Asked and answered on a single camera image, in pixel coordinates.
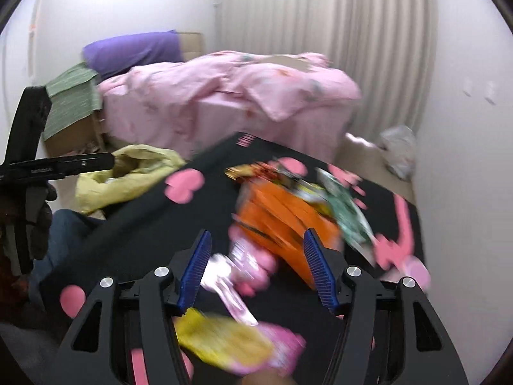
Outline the orange snack bag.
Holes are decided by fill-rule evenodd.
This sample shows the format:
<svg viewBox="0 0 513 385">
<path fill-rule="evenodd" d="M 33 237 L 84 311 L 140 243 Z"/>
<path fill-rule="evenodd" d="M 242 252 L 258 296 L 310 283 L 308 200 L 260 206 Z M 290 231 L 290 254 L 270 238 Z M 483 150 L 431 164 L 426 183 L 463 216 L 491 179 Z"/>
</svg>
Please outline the orange snack bag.
<svg viewBox="0 0 513 385">
<path fill-rule="evenodd" d="M 310 288 L 315 284 L 303 252 L 307 229 L 314 229 L 326 248 L 342 249 L 342 231 L 336 223 L 265 179 L 243 184 L 234 222 L 252 243 L 283 259 Z"/>
</svg>

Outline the yellow plastic trash bag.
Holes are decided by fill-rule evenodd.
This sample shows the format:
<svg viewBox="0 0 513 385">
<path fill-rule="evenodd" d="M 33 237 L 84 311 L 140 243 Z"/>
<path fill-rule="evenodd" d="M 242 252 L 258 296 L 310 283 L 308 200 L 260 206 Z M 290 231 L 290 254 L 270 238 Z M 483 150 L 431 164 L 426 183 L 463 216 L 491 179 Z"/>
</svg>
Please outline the yellow plastic trash bag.
<svg viewBox="0 0 513 385">
<path fill-rule="evenodd" d="M 125 146 L 113 157 L 111 169 L 82 173 L 77 178 L 75 199 L 81 213 L 90 215 L 142 196 L 186 164 L 176 151 L 146 144 Z"/>
</svg>

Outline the yellow pink snack wrapper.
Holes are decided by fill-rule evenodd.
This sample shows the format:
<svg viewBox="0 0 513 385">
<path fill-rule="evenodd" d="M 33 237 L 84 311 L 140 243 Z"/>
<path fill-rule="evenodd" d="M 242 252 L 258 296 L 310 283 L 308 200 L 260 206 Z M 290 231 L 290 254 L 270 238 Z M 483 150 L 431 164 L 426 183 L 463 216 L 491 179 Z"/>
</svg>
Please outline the yellow pink snack wrapper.
<svg viewBox="0 0 513 385">
<path fill-rule="evenodd" d="M 292 374 L 306 347 L 303 336 L 276 324 L 249 326 L 197 309 L 176 318 L 174 329 L 179 345 L 203 363 L 239 376 L 261 369 Z"/>
</svg>

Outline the green white snack bag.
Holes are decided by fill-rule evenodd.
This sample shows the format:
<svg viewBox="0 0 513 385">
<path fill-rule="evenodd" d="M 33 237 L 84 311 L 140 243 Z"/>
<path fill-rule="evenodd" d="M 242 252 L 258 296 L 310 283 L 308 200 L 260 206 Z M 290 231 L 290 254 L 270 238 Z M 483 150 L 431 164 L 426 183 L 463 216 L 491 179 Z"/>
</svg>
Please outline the green white snack bag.
<svg viewBox="0 0 513 385">
<path fill-rule="evenodd" d="M 326 191 L 327 202 L 346 244 L 353 248 L 371 245 L 374 240 L 373 231 L 349 189 L 326 170 L 317 168 L 316 173 L 318 181 Z"/>
</svg>

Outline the cardboard box nightstand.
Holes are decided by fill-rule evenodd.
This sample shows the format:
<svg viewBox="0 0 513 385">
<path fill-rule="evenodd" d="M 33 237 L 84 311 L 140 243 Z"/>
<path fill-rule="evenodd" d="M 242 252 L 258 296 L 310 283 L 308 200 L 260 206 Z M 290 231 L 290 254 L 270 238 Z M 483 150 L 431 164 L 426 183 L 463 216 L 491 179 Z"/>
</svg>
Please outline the cardboard box nightstand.
<svg viewBox="0 0 513 385">
<path fill-rule="evenodd" d="M 105 151 L 98 113 L 83 118 L 44 141 L 49 157 Z"/>
</svg>

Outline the clear pink plastic package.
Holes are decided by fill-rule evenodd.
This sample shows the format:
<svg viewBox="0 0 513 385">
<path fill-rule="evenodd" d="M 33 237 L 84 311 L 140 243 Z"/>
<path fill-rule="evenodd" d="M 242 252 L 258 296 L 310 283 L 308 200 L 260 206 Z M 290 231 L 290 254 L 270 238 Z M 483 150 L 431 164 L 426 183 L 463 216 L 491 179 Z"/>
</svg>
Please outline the clear pink plastic package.
<svg viewBox="0 0 513 385">
<path fill-rule="evenodd" d="M 276 269 L 276 257 L 240 237 L 231 243 L 228 255 L 210 257 L 201 286 L 218 295 L 235 321 L 256 326 L 258 320 L 249 311 L 243 297 L 254 296 L 268 288 Z"/>
</svg>

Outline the blue jeans leg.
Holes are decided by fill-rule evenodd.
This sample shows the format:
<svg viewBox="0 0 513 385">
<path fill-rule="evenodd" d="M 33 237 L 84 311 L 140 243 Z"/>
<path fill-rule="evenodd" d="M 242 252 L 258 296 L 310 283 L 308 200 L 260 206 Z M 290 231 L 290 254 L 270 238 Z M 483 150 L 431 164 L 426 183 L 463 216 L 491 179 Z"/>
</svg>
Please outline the blue jeans leg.
<svg viewBox="0 0 513 385">
<path fill-rule="evenodd" d="M 54 213 L 47 254 L 42 260 L 34 262 L 34 269 L 29 275 L 29 298 L 32 303 L 44 308 L 41 282 L 55 271 L 57 265 L 81 249 L 85 240 L 104 223 L 104 219 L 87 217 L 73 210 L 61 209 Z"/>
</svg>

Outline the green patterned cloth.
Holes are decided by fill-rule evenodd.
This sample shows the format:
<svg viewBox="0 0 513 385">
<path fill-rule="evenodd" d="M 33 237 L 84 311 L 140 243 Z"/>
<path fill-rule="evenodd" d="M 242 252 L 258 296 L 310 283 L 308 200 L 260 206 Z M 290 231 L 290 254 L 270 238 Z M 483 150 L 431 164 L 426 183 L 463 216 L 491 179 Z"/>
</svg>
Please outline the green patterned cloth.
<svg viewBox="0 0 513 385">
<path fill-rule="evenodd" d="M 44 141 L 102 108 L 97 82 L 98 73 L 79 63 L 45 85 L 51 108 Z"/>
</svg>

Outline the black round pink-patterned tablecloth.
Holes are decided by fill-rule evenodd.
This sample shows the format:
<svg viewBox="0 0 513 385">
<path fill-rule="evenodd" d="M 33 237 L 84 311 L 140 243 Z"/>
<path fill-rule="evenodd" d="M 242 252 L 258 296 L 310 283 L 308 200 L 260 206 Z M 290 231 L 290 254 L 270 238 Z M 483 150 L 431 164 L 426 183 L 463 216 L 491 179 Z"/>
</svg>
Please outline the black round pink-patterned tablecloth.
<svg viewBox="0 0 513 385">
<path fill-rule="evenodd" d="M 353 176 L 338 165 L 325 163 L 282 145 L 260 138 L 242 145 L 235 134 L 195 157 L 190 166 L 204 177 L 204 185 L 191 193 L 185 204 L 165 195 L 165 183 L 155 185 L 137 199 L 122 205 L 40 284 L 45 310 L 64 318 L 60 296 L 64 288 L 77 286 L 92 291 L 105 276 L 120 282 L 137 280 L 171 260 L 177 251 L 191 246 L 201 229 L 212 237 L 212 249 L 225 253 L 235 235 L 232 213 L 236 208 L 237 185 L 225 175 L 231 165 L 281 159 L 301 163 L 307 179 L 314 180 L 317 168 L 332 172 L 349 187 L 373 232 L 379 249 L 387 256 L 406 255 L 403 246 L 424 258 L 421 225 L 416 207 L 385 187 Z M 332 317 L 316 293 L 287 265 L 281 264 L 270 287 L 249 299 L 249 308 L 264 321 L 275 322 L 303 336 L 306 348 L 293 372 L 299 384 L 319 384 L 324 378 L 343 324 Z"/>
</svg>

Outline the red orange candy wrapper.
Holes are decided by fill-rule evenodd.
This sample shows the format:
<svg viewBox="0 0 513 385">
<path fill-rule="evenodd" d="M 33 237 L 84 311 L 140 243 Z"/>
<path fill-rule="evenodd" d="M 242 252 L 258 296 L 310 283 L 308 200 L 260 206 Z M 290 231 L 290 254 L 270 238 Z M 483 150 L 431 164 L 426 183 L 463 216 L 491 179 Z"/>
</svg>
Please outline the red orange candy wrapper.
<svg viewBox="0 0 513 385">
<path fill-rule="evenodd" d="M 225 169 L 225 175 L 231 180 L 242 184 L 253 178 L 264 178 L 266 180 L 275 180 L 278 178 L 277 169 L 268 163 L 257 162 L 251 164 L 242 164 Z"/>
</svg>

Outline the clear plastic bag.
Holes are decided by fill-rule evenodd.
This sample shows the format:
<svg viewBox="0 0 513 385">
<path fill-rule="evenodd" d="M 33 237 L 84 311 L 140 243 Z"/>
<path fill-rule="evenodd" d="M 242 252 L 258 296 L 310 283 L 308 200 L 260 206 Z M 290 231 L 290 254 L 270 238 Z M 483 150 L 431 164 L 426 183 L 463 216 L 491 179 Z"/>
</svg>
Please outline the clear plastic bag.
<svg viewBox="0 0 513 385">
<path fill-rule="evenodd" d="M 398 125 L 380 133 L 377 144 L 386 168 L 409 181 L 416 167 L 416 137 L 408 126 Z"/>
</svg>

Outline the pink bed duvet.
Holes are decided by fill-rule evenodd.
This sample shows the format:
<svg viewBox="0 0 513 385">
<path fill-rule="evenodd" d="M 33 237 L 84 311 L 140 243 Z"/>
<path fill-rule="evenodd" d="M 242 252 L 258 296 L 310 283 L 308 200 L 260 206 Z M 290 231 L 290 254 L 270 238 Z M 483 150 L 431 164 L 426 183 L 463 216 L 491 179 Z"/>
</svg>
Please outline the pink bed duvet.
<svg viewBox="0 0 513 385">
<path fill-rule="evenodd" d="M 325 162 L 362 93 L 319 53 L 264 56 L 224 50 L 184 63 L 135 66 L 97 86 L 107 136 L 190 159 L 244 133 Z"/>
</svg>

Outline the purple pillow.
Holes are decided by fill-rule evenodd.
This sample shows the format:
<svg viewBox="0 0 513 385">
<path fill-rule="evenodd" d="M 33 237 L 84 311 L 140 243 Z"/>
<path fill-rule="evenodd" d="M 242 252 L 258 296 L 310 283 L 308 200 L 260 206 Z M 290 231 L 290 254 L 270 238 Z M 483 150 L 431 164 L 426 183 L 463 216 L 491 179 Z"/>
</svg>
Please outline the purple pillow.
<svg viewBox="0 0 513 385">
<path fill-rule="evenodd" d="M 95 41 L 83 48 L 82 56 L 87 67 L 96 71 L 102 80 L 126 73 L 134 66 L 183 61 L 175 30 Z"/>
</svg>

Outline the beige bed headboard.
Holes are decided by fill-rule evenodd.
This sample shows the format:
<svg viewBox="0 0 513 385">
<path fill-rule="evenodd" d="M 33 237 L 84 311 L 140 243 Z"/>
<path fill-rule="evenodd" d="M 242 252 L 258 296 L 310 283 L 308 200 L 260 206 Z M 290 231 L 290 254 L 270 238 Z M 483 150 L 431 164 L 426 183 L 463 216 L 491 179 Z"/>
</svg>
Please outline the beige bed headboard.
<svg viewBox="0 0 513 385">
<path fill-rule="evenodd" d="M 204 55 L 204 36 L 198 32 L 178 32 L 178 41 L 183 61 Z"/>
</svg>

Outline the white ribbed curtain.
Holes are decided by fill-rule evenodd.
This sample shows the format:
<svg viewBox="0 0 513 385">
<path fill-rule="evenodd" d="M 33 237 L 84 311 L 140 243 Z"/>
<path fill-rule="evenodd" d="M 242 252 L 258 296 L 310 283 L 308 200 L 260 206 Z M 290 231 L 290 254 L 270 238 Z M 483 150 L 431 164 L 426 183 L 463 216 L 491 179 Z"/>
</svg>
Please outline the white ribbed curtain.
<svg viewBox="0 0 513 385">
<path fill-rule="evenodd" d="M 218 45 L 324 54 L 360 87 L 352 132 L 420 127 L 436 47 L 436 0 L 216 0 Z"/>
</svg>

